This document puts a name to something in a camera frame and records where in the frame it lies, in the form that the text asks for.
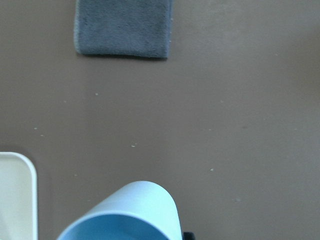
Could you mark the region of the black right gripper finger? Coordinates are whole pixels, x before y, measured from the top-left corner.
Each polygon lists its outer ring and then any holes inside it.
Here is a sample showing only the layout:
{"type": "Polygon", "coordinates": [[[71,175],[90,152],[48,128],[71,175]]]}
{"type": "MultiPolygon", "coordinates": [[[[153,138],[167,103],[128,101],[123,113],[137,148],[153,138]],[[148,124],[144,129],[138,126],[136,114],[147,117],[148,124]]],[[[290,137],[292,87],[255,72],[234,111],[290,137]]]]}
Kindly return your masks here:
{"type": "Polygon", "coordinates": [[[195,234],[193,232],[184,232],[183,240],[195,240],[195,234]]]}

